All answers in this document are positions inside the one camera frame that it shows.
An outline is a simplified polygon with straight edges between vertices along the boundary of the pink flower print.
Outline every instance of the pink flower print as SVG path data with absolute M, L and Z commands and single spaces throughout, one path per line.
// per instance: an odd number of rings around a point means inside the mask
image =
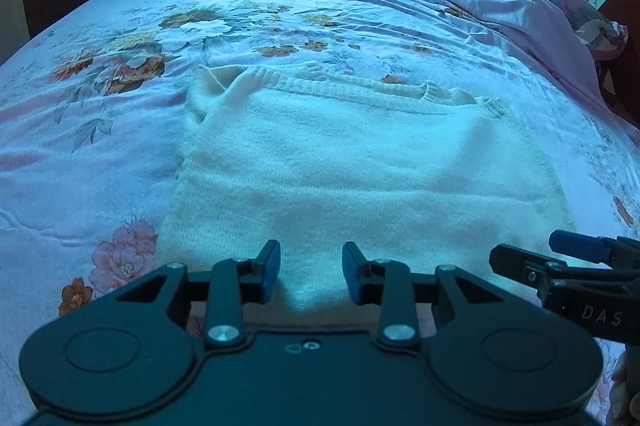
M 103 240 L 92 254 L 95 268 L 89 280 L 94 289 L 107 293 L 152 271 L 157 238 L 144 220 L 116 229 L 113 241 Z
M 113 233 L 113 245 L 119 249 L 132 249 L 136 254 L 153 256 L 156 254 L 154 226 L 145 220 L 136 220 L 130 226 L 122 226 Z

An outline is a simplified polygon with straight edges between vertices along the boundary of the orange flower print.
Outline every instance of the orange flower print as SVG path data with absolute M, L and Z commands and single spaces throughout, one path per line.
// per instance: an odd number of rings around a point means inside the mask
M 122 63 L 112 73 L 109 86 L 104 95 L 122 94 L 130 92 L 148 80 L 158 78 L 164 74 L 164 64 L 174 60 L 174 56 L 150 56 L 139 67 L 129 67 Z
M 444 12 L 446 12 L 447 14 L 451 14 L 453 16 L 457 16 L 458 18 L 466 18 L 467 16 L 469 16 L 468 12 L 460 9 L 457 6 L 445 7 Z
M 298 49 L 292 45 L 281 45 L 280 47 L 260 47 L 256 50 L 265 58 L 282 58 L 284 56 L 289 56 L 289 54 L 298 52 Z
M 322 27 L 338 27 L 340 25 L 325 14 L 307 14 L 305 20 L 322 25 Z
M 616 205 L 616 209 L 618 210 L 620 218 L 622 218 L 622 220 L 625 221 L 625 224 L 630 228 L 633 227 L 634 218 L 629 215 L 629 212 L 626 210 L 626 207 L 623 204 L 622 200 L 620 200 L 618 197 L 613 197 L 613 203 Z
M 411 50 L 414 52 L 419 52 L 422 54 L 431 54 L 431 49 L 428 47 L 425 47 L 424 45 L 418 45 L 418 44 L 413 44 L 411 45 Z
M 382 82 L 391 83 L 393 85 L 406 85 L 406 82 L 404 80 L 392 74 L 387 74 L 384 78 L 382 78 Z
M 212 21 L 217 18 L 218 15 L 211 9 L 194 9 L 189 12 L 168 16 L 162 20 L 160 27 L 163 29 L 169 29 L 172 27 L 180 27 L 181 25 L 189 22 Z
M 91 301 L 94 290 L 84 285 L 82 278 L 74 278 L 71 285 L 62 289 L 62 303 L 58 306 L 58 314 L 64 316 L 78 310 Z
M 309 40 L 305 43 L 305 49 L 315 52 L 322 52 L 327 47 L 327 44 L 321 41 Z
M 95 51 L 83 51 L 76 60 L 67 63 L 53 73 L 53 79 L 56 81 L 68 80 L 71 76 L 75 76 L 89 67 L 94 62 Z

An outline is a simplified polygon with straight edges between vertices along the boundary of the ribbed hem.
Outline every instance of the ribbed hem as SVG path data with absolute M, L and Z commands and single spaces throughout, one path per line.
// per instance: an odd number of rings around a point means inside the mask
M 433 82 L 395 85 L 356 76 L 327 74 L 317 64 L 309 64 L 302 69 L 304 78 L 286 76 L 265 66 L 252 66 L 245 73 L 254 76 L 262 88 L 299 96 L 337 99 L 395 112 L 447 116 L 480 110 L 496 119 L 506 112 L 498 99 L 473 98 L 470 94 L 467 99 L 475 102 L 455 104 L 456 98 L 450 91 Z

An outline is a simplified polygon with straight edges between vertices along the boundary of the bed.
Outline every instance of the bed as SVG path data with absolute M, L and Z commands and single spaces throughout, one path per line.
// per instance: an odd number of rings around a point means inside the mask
M 628 24 L 629 44 L 606 71 L 615 102 L 640 120 L 634 1 L 599 7 Z M 33 411 L 17 366 L 26 338 L 156 266 L 198 66 L 322 62 L 347 78 L 437 77 L 501 98 L 549 157 L 578 231 L 637 238 L 638 130 L 609 108 L 612 98 L 593 101 L 593 85 L 572 86 L 584 62 L 558 73 L 562 53 L 534 52 L 546 44 L 527 33 L 532 19 L 518 19 L 526 41 L 515 44 L 472 3 L 91 0 L 9 59 L 0 67 L 0 422 L 20 424 Z M 580 51 L 568 37 L 564 44 L 567 55 Z M 592 62 L 586 70 L 596 74 Z M 474 262 L 487 260 L 480 251 Z M 421 324 L 433 333 L 428 318 Z M 198 326 L 194 316 L 189 332 Z M 588 410 L 603 421 L 623 346 L 599 343 L 606 368 Z

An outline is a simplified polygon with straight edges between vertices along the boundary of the blue gripper pad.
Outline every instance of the blue gripper pad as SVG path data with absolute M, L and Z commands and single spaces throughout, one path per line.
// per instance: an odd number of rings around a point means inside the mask
M 356 305 L 362 305 L 362 282 L 360 281 L 360 264 L 365 262 L 362 253 L 358 249 L 350 248 L 350 243 L 342 247 L 342 274 L 347 282 L 347 288 L 351 301 Z
M 264 278 L 260 286 L 260 303 L 268 303 L 273 295 L 273 289 L 280 271 L 280 244 L 270 240 L 258 256 L 264 260 Z
M 606 263 L 610 259 L 610 250 L 603 238 L 561 229 L 551 233 L 549 247 L 558 254 L 573 256 L 591 263 Z

